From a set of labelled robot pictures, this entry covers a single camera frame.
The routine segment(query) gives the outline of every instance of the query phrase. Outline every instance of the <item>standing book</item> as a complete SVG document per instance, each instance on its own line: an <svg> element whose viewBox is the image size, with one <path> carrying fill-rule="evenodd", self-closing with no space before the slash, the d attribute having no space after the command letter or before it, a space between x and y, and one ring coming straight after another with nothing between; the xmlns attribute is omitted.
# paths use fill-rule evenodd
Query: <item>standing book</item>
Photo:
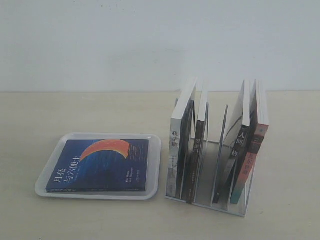
<svg viewBox="0 0 320 240"><path fill-rule="evenodd" d="M198 117L196 121L196 129L194 135L193 151L190 157L190 163L187 168L187 177L185 180L184 199L191 204L195 198L196 181L198 179L198 169L201 160L206 125L208 120L208 81L202 86Z"/></svg>
<svg viewBox="0 0 320 240"><path fill-rule="evenodd" d="M147 139L68 140L46 191L145 191L148 151Z"/></svg>
<svg viewBox="0 0 320 240"><path fill-rule="evenodd" d="M192 116L195 109L196 83L196 78L187 82L171 116L166 195L172 198L181 199L182 197Z"/></svg>
<svg viewBox="0 0 320 240"><path fill-rule="evenodd" d="M243 81L241 91L235 104L228 131L223 141L223 155L227 159L221 160L221 177L215 189L213 203L218 203L222 191L228 188L228 180L236 160L243 153L243 148L250 129L250 82Z"/></svg>
<svg viewBox="0 0 320 240"><path fill-rule="evenodd" d="M262 83L257 80L252 90L250 116L250 133L246 143L246 152L242 156L243 160L240 160L237 165L230 199L231 204L238 204L269 128L266 91Z"/></svg>

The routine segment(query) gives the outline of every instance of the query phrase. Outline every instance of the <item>beige table surface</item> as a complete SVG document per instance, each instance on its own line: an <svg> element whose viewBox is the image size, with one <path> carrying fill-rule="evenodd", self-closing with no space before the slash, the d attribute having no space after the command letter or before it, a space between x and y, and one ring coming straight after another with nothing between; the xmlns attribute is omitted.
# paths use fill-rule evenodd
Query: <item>beige table surface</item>
<svg viewBox="0 0 320 240"><path fill-rule="evenodd" d="M270 128L245 218L164 198L170 117L179 93L0 93L0 239L320 239L320 92L269 92ZM225 104L212 92L210 137ZM159 190L147 201L51 199L35 183L72 132L162 140Z"/></svg>

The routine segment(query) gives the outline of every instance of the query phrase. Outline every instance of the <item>plastic tray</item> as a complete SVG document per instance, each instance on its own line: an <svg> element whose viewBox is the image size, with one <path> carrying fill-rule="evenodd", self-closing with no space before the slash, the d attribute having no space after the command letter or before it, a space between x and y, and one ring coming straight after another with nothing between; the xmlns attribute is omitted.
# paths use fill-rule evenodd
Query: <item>plastic tray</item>
<svg viewBox="0 0 320 240"><path fill-rule="evenodd" d="M147 139L149 140L148 165L146 175L146 191L104 191L104 192L55 192L46 191L48 181L55 169L67 140L96 139ZM161 157L161 140L151 134L114 134L114 133L70 133L63 136L45 165L40 177L35 183L35 192L41 197L68 199L100 199L100 200L147 200L158 190Z"/></svg>

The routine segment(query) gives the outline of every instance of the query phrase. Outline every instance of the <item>blue book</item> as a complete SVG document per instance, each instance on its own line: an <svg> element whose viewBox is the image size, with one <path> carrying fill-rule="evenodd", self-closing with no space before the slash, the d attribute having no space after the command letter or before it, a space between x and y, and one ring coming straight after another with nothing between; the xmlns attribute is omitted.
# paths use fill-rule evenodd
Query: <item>blue book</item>
<svg viewBox="0 0 320 240"><path fill-rule="evenodd" d="M47 192L145 191L149 140L68 140Z"/></svg>

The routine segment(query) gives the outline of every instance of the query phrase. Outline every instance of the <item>book holder divider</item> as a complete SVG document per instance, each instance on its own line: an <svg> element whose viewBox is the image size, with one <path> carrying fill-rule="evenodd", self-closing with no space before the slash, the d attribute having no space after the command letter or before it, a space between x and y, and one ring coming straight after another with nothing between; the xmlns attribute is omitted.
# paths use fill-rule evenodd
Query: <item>book holder divider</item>
<svg viewBox="0 0 320 240"><path fill-rule="evenodd" d="M214 199L214 192L216 183L217 183L217 176L221 172L221 159L229 156L225 156L223 154L224 148L229 148L229 146L223 145L224 140L224 131L226 127L226 119L228 113L228 105L225 107L222 131L220 142L211 141L208 139L208 132L209 132L209 103L206 106L206 134L205 139L203 140L203 149L202 154L200 156L200 162L198 163L198 172L197 172L197 179L195 184L195 191L194 191L194 200L191 205L195 205L202 208L207 208L211 210L216 210L219 212L236 215L239 217L245 217L248 208L248 202L250 197L250 190L252 186L255 165L252 167L252 171L248 177L248 180L245 184L243 192L241 194L240 200L238 204L231 204L231 194L233 189L233 182L235 179L235 169L232 171L232 182L229 189L225 189L221 193L220 199L218 203L213 203ZM181 186L181 193L180 198L165 196L165 198L187 203L185 200L182 200L182 189L183 189L183 181Z"/></svg>

